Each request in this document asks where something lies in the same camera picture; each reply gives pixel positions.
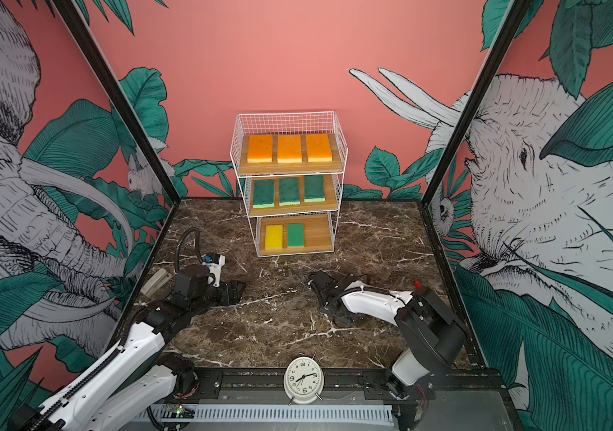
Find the yellow sponge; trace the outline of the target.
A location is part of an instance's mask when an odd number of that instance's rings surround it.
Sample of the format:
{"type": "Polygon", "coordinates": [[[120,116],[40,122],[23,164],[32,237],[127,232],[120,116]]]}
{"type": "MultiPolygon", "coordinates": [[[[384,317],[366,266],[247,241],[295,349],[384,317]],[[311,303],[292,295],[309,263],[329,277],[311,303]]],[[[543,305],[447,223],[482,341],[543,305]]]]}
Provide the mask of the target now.
{"type": "Polygon", "coordinates": [[[283,249],[283,225],[270,224],[265,230],[265,251],[277,251],[283,249]]]}

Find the orange sponge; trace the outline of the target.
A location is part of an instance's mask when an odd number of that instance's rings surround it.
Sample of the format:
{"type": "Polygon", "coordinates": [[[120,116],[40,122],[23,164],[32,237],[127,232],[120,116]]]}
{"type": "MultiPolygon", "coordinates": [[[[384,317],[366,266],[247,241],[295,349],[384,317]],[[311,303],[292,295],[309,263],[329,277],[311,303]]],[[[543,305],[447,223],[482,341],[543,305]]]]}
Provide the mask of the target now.
{"type": "Polygon", "coordinates": [[[301,136],[278,136],[278,163],[302,163],[302,161],[301,136]]]}
{"type": "Polygon", "coordinates": [[[273,136],[252,135],[249,136],[247,162],[248,163],[272,163],[273,160],[273,136]]]}
{"type": "Polygon", "coordinates": [[[331,163],[330,139],[327,134],[306,135],[307,161],[309,163],[331,163]]]}

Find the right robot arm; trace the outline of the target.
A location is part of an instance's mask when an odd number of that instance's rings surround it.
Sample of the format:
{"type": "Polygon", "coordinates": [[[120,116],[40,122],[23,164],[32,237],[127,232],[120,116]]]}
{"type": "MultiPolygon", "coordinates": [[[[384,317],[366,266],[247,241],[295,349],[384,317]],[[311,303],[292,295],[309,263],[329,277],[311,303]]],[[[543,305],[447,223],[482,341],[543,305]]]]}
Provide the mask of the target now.
{"type": "Polygon", "coordinates": [[[403,398],[419,381],[450,372],[467,339],[467,329],[430,288],[413,291],[373,287],[353,275],[336,280],[324,271],[308,276],[319,310],[342,328],[365,315],[394,325],[406,350],[386,372],[386,387],[403,398]]]}

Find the green sponge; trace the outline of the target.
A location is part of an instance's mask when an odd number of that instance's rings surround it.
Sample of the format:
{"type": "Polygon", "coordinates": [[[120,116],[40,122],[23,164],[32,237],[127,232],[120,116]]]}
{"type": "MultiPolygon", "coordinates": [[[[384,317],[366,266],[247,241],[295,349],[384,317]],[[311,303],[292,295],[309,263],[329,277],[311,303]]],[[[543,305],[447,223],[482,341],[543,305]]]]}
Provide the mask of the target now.
{"type": "Polygon", "coordinates": [[[288,224],[288,248],[303,248],[306,246],[305,226],[303,224],[288,224]]]}
{"type": "Polygon", "coordinates": [[[281,207],[299,206],[300,203],[299,179],[281,178],[279,180],[279,205],[281,207]]]}
{"type": "Polygon", "coordinates": [[[324,176],[308,175],[304,177],[304,199],[306,203],[320,203],[326,200],[324,176]]]}
{"type": "Polygon", "coordinates": [[[275,207],[275,181],[257,180],[254,182],[253,208],[275,207]]]}

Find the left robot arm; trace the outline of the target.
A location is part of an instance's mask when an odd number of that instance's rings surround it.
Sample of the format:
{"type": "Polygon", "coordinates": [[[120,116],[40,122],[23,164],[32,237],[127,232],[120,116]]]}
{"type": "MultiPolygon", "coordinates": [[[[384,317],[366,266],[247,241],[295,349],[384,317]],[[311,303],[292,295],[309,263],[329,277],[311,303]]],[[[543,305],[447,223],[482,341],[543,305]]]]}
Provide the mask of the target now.
{"type": "Polygon", "coordinates": [[[146,412],[158,430],[180,430],[154,417],[152,406],[171,402],[185,414],[184,403],[215,394],[222,381],[193,361],[164,347],[189,326],[191,320],[216,307],[238,305],[246,289],[242,281],[222,280],[225,256],[202,253],[200,230],[186,230],[176,248],[194,242],[197,263],[182,267],[176,259],[175,284],[162,300],[142,308],[118,341],[72,384],[33,408],[17,407],[8,418],[10,430],[118,430],[146,412]]]}

